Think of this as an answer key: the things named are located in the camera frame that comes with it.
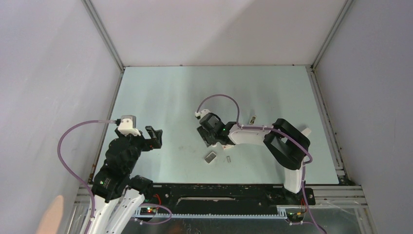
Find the staple tray with staples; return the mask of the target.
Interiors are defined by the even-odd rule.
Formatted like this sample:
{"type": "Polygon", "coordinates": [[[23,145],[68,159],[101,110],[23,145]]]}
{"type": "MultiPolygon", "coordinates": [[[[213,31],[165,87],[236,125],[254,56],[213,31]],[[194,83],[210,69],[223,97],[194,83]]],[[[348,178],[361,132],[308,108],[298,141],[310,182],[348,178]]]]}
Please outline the staple tray with staples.
{"type": "Polygon", "coordinates": [[[210,152],[205,158],[204,161],[207,164],[210,164],[215,158],[217,157],[217,154],[215,152],[210,152]]]}

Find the small beige brown stapler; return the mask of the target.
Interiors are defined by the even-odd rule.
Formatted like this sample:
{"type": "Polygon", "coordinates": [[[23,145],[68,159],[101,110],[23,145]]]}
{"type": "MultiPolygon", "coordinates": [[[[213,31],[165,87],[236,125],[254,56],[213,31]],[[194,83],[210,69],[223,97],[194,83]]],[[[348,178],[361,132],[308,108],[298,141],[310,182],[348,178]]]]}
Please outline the small beige brown stapler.
{"type": "Polygon", "coordinates": [[[255,121],[256,121],[256,116],[252,116],[250,121],[249,121],[249,125],[254,125],[255,121]]]}

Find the white staple box sleeve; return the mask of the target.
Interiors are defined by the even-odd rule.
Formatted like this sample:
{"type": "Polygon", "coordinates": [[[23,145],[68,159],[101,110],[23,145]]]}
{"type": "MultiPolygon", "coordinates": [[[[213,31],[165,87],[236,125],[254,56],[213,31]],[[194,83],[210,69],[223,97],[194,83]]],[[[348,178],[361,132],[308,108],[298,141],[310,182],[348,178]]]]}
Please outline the white staple box sleeve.
{"type": "Polygon", "coordinates": [[[223,148],[224,150],[228,150],[228,149],[233,148],[234,146],[235,146],[235,145],[227,144],[227,145],[223,145],[222,148],[223,148]]]}

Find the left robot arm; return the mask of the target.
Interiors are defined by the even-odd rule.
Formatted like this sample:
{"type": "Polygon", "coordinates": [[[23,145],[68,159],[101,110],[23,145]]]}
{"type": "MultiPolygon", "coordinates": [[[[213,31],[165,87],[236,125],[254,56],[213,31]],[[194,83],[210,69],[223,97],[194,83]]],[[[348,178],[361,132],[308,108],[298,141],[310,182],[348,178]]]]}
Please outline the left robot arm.
{"type": "Polygon", "coordinates": [[[162,130],[145,127],[150,138],[141,134],[124,135],[115,129],[117,138],[109,143],[105,161],[95,175],[91,188],[93,198],[88,208],[88,221],[83,234],[119,234],[143,203],[152,201],[153,181],[131,173],[142,152],[162,147],[162,130]]]}

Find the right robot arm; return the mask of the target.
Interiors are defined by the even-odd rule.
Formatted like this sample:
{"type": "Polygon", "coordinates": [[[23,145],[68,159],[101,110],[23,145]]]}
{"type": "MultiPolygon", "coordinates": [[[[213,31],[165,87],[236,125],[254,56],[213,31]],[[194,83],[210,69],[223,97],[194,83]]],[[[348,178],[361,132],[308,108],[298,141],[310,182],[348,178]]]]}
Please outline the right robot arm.
{"type": "Polygon", "coordinates": [[[197,128],[206,146],[220,144],[229,149],[240,144],[265,146],[284,168],[283,197],[295,204],[303,197],[302,181],[304,158],[310,146],[310,128],[298,130],[287,120],[279,118],[270,127],[223,123],[208,109],[195,113],[200,126],[197,128]]]}

